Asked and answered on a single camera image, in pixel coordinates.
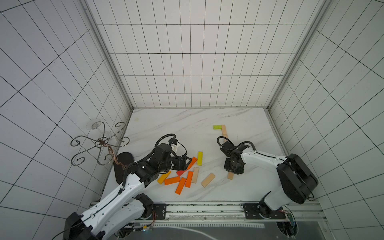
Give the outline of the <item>red wooden block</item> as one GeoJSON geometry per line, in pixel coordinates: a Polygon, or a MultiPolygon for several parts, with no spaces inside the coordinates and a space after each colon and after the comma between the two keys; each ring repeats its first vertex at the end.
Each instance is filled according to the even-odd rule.
{"type": "Polygon", "coordinates": [[[181,175],[183,175],[186,171],[187,171],[187,170],[184,170],[184,171],[177,171],[177,175],[178,175],[178,176],[181,176],[181,175]]]}

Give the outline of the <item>natural block diagonal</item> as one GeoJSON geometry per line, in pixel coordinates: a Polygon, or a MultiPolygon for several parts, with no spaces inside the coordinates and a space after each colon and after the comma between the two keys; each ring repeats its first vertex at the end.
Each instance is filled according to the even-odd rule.
{"type": "Polygon", "coordinates": [[[233,180],[234,179],[234,173],[229,172],[227,178],[229,180],[233,180]]]}
{"type": "Polygon", "coordinates": [[[222,127],[222,135],[223,135],[223,136],[227,136],[228,133],[227,133],[227,128],[226,128],[226,126],[225,126],[225,125],[221,125],[221,127],[222,127]]]}
{"type": "Polygon", "coordinates": [[[211,181],[215,178],[215,174],[213,173],[210,173],[202,182],[201,182],[201,185],[206,188],[210,183],[211,181]]]}

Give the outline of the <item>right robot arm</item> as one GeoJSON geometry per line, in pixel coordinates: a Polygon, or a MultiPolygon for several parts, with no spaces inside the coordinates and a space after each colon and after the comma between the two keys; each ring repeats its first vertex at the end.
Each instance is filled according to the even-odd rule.
{"type": "Polygon", "coordinates": [[[257,211],[264,219],[280,211],[290,203],[303,204],[314,197],[319,181],[304,161],[296,154],[277,156],[256,150],[250,141],[234,145],[227,137],[219,136],[217,143],[226,156],[224,169],[234,175],[242,175],[249,164],[273,174],[276,179],[269,184],[269,191],[259,201],[257,211]]]}

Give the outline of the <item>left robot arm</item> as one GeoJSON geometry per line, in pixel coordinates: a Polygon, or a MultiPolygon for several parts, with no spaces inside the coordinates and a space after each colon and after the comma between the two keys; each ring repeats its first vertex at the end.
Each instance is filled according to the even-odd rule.
{"type": "Polygon", "coordinates": [[[82,214],[72,213],[64,230],[55,236],[64,240],[107,240],[138,219],[150,220],[144,227],[151,228],[158,217],[154,202],[143,191],[160,174],[188,168],[192,159],[187,152],[178,156],[178,146],[175,134],[159,138],[147,156],[126,167],[123,181],[116,189],[82,214]]]}

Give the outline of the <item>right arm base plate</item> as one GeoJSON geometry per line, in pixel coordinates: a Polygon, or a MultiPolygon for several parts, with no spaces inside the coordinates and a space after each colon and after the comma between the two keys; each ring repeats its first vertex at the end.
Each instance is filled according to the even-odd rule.
{"type": "Polygon", "coordinates": [[[259,203],[245,203],[243,204],[245,218],[247,220],[284,220],[286,219],[285,213],[279,211],[272,211],[267,205],[259,203]]]}

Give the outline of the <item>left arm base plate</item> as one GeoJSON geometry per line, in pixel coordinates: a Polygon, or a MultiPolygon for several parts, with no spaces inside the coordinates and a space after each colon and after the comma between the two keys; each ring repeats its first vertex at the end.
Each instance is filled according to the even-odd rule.
{"type": "Polygon", "coordinates": [[[146,208],[143,214],[136,218],[136,220],[165,220],[167,213],[167,204],[153,204],[151,207],[146,208]]]}

